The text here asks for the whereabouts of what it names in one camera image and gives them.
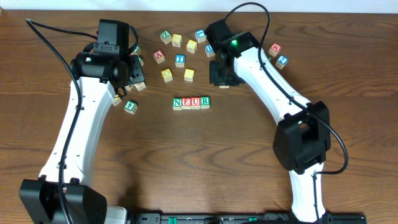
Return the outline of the green N block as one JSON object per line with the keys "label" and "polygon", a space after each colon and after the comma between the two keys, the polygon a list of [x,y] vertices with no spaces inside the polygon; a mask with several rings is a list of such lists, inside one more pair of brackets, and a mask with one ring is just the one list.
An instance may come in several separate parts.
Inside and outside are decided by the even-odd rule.
{"label": "green N block", "polygon": [[174,98],[172,101],[172,108],[173,110],[182,110],[182,99]]}

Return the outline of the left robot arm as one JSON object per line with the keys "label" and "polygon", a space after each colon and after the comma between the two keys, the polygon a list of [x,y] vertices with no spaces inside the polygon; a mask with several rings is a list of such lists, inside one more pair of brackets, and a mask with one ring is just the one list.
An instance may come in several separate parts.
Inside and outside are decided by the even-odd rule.
{"label": "left robot arm", "polygon": [[93,162],[104,119],[116,89],[144,79],[137,55],[115,46],[74,58],[75,81],[54,149],[36,180],[22,181],[19,196],[34,223],[66,223],[65,205],[73,223],[129,223],[128,209],[107,203],[93,190]]}

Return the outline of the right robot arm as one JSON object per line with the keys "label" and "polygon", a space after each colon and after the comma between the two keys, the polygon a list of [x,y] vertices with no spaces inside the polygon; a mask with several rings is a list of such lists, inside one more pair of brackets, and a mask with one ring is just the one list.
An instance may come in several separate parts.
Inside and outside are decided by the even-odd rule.
{"label": "right robot arm", "polygon": [[210,82],[247,83],[265,104],[277,126],[275,156],[290,175],[292,213],[300,222],[318,221],[326,212],[319,183],[331,143],[328,108],[296,92],[250,32],[207,29],[205,34],[216,54],[210,62]]}

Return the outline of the red U block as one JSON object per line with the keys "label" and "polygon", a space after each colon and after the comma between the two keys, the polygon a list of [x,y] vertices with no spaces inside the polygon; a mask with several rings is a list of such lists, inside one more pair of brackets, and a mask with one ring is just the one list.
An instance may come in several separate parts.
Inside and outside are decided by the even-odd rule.
{"label": "red U block", "polygon": [[190,98],[190,106],[193,110],[200,110],[201,109],[201,98],[200,97]]}

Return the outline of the green R block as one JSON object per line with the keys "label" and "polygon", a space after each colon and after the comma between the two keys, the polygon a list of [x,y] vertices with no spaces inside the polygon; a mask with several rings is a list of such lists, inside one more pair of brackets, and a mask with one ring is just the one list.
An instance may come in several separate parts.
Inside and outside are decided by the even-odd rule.
{"label": "green R block", "polygon": [[201,109],[209,109],[210,108],[210,97],[202,96],[200,98],[200,108]]}

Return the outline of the red E block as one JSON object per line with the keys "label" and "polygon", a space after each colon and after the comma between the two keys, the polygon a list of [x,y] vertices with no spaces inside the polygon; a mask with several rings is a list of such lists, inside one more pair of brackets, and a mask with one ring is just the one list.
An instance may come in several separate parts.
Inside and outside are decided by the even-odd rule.
{"label": "red E block", "polygon": [[191,98],[182,98],[182,109],[190,110],[191,108]]}

